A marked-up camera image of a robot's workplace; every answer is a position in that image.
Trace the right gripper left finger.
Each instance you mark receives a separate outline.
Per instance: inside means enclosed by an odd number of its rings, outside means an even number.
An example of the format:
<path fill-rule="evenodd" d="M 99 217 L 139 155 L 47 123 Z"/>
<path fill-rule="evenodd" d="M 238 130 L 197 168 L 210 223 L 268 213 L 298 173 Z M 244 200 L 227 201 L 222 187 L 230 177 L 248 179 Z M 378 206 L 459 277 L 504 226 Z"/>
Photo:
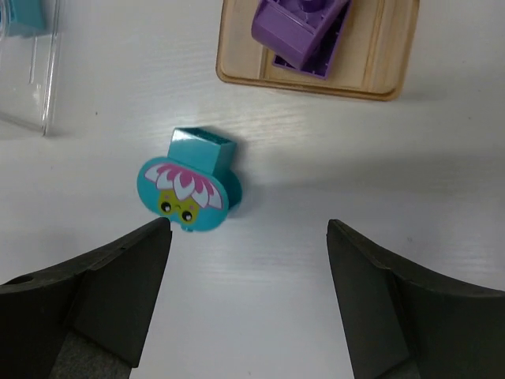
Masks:
<path fill-rule="evenodd" d="M 4 378 L 127 378 L 170 252 L 165 218 L 1 286 Z"/>

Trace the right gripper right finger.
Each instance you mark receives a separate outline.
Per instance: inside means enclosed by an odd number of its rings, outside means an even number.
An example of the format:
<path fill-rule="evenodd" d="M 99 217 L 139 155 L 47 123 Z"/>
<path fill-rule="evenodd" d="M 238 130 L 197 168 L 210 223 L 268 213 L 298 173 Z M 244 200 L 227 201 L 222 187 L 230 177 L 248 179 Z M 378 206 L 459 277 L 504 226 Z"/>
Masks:
<path fill-rule="evenodd" d="M 501 378 L 504 293 L 327 226 L 335 293 L 356 378 Z"/>

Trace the teal frog flower lego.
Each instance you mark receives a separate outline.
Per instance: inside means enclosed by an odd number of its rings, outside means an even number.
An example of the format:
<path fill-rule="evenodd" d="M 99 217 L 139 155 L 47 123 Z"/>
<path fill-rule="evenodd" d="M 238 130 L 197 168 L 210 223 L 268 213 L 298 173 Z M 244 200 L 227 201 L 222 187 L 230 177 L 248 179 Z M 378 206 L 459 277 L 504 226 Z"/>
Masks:
<path fill-rule="evenodd" d="M 184 231 L 211 231 L 242 200 L 232 171 L 237 143 L 202 127 L 176 128 L 165 156 L 150 159 L 137 176 L 144 206 Z"/>

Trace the purple rounded printed lego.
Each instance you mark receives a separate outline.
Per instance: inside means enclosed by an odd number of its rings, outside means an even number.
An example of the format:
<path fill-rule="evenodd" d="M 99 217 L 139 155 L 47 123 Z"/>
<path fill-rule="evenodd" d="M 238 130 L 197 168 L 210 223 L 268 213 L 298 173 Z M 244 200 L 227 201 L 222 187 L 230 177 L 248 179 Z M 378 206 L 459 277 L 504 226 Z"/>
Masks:
<path fill-rule="evenodd" d="M 320 45 L 315 49 L 310 59 L 301 69 L 294 68 L 278 55 L 275 55 L 273 58 L 272 65 L 295 73 L 326 80 L 331 71 L 331 65 L 335 57 L 335 52 L 338 50 L 339 39 L 350 12 L 351 5 L 352 1 L 346 2 L 339 15 L 335 18 L 332 26 L 325 33 Z"/>

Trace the teal lego brick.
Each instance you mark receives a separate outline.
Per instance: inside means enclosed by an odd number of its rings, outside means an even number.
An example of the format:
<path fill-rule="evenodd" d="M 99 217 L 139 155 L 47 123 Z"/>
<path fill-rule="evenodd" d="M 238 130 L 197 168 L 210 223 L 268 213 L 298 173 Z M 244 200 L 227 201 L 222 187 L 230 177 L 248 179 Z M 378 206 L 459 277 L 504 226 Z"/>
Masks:
<path fill-rule="evenodd" d="M 40 0 L 1 1 L 1 37 L 43 34 L 46 21 Z"/>

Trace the purple small lego brick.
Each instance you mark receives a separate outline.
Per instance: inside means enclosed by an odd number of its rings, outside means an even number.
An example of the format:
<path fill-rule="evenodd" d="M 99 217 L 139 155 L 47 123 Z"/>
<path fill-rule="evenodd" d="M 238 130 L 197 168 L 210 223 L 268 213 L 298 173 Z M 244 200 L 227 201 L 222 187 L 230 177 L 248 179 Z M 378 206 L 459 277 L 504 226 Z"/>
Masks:
<path fill-rule="evenodd" d="M 296 69 L 320 45 L 347 1 L 260 1 L 252 19 L 252 38 Z"/>

